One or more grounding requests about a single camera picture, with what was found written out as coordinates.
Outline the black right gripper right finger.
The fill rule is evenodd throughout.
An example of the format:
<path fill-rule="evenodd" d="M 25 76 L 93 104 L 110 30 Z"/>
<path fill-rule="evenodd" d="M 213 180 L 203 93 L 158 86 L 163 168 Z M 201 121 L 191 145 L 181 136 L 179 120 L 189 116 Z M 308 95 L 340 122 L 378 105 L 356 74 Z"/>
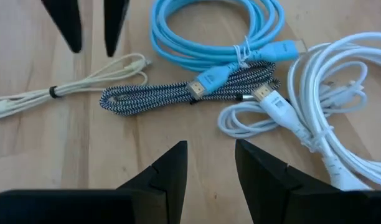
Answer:
<path fill-rule="evenodd" d="M 238 139 L 235 160 L 254 223 L 381 223 L 381 191 L 342 191 Z"/>

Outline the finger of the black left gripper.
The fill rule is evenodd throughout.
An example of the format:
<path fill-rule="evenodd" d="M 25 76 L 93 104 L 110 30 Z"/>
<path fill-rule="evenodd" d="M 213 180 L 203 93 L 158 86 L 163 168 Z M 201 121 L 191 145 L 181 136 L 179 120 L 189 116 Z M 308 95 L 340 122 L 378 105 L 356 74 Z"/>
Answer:
<path fill-rule="evenodd" d="M 82 49 L 82 24 L 77 0 L 41 0 L 70 50 Z"/>
<path fill-rule="evenodd" d="M 105 47 L 108 57 L 115 54 L 129 0 L 104 0 Z"/>

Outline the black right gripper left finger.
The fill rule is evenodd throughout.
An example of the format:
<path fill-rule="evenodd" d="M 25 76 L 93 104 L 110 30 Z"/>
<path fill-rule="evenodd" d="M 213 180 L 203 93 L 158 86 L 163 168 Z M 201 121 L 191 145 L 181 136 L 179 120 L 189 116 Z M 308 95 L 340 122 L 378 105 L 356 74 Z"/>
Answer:
<path fill-rule="evenodd" d="M 187 185 L 187 142 L 179 141 L 117 189 L 8 190 L 0 223 L 179 223 Z"/>

